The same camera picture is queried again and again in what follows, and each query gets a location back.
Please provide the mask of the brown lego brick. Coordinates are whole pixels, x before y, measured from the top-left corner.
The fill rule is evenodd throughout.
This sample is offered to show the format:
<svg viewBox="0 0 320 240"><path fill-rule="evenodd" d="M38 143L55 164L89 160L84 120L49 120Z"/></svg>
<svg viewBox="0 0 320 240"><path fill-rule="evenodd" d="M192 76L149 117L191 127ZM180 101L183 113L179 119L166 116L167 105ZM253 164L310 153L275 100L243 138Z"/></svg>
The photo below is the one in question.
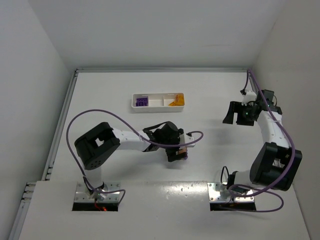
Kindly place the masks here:
<svg viewBox="0 0 320 240"><path fill-rule="evenodd" d="M187 148L181 148L181 149L179 149L177 152L176 152L176 156L178 157L178 158L180 158L180 159L182 159L183 158L183 149L187 149Z"/></svg>

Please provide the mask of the yellow oval orange-pattern lego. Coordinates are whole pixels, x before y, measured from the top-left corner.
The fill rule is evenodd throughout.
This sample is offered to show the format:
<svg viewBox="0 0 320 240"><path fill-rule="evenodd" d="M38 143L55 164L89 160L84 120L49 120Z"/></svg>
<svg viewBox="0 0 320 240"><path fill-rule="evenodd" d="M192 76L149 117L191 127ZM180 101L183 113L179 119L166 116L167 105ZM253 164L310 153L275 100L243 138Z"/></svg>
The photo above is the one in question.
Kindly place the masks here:
<svg viewBox="0 0 320 240"><path fill-rule="evenodd" d="M179 106L182 106L185 104L185 98L184 95L182 93L179 93L176 95L175 97L175 103Z"/></svg>

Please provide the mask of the purple oval flower lego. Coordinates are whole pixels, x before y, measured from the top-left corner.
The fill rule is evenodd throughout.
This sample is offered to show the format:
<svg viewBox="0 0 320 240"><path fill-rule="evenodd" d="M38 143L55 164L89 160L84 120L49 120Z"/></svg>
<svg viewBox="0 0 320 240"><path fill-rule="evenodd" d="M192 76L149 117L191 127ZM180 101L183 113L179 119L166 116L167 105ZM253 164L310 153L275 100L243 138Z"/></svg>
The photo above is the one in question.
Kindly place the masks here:
<svg viewBox="0 0 320 240"><path fill-rule="evenodd" d="M135 106L136 107L147 107L148 106L148 101L147 100L142 100L142 101L136 101Z"/></svg>

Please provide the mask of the purple crown lego brick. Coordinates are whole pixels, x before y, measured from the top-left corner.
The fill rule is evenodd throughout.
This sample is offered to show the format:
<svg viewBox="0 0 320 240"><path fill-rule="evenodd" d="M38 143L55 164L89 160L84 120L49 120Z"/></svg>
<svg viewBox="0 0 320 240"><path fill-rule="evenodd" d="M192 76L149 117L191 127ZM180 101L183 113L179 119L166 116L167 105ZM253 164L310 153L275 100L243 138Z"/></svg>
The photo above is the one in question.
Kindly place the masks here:
<svg viewBox="0 0 320 240"><path fill-rule="evenodd" d="M188 150L186 148L182 151L182 159L186 160L188 158Z"/></svg>

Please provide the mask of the purple half-round lego brick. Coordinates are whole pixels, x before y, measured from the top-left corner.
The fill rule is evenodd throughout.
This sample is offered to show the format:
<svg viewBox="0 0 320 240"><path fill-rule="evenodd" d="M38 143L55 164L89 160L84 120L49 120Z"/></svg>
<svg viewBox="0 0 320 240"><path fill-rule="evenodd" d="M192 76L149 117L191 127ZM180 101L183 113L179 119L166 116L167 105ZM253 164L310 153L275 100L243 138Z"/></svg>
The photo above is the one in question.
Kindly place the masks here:
<svg viewBox="0 0 320 240"><path fill-rule="evenodd" d="M149 98L148 96L142 96L142 97L138 97L136 99L136 102L140 103L140 102L148 102L149 101Z"/></svg>

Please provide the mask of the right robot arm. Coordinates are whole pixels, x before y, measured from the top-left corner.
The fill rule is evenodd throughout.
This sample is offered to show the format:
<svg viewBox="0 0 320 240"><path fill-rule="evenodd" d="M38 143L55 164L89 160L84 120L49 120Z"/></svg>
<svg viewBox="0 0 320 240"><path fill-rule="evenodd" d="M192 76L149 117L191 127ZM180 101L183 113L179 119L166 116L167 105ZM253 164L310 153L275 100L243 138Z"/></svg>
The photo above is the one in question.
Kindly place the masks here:
<svg viewBox="0 0 320 240"><path fill-rule="evenodd" d="M287 191L294 180L303 158L300 150L293 150L282 131L281 108L273 103L274 92L241 90L243 100L231 101L224 124L253 126L258 124L263 146L247 171L234 171L227 179L227 189L244 194L249 187L267 187Z"/></svg>

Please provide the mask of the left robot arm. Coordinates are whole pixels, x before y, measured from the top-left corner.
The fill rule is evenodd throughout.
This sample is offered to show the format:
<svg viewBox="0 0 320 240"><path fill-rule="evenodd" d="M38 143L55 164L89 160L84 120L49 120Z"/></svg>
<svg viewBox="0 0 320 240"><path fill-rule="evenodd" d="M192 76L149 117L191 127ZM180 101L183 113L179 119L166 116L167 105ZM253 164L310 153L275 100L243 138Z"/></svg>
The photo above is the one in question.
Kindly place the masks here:
<svg viewBox="0 0 320 240"><path fill-rule="evenodd" d="M82 160L85 175L89 177L86 185L90 193L93 192L93 189L104 188L100 169L116 150L135 150L148 153L160 148L142 138L160 145L175 145L175 147L165 149L169 162L184 160L188 156L187 150L179 147L183 143L181 137L184 130L178 128L171 121L144 128L138 133L140 136L131 131L112 128L108 122L102 122L74 142L76 152Z"/></svg>

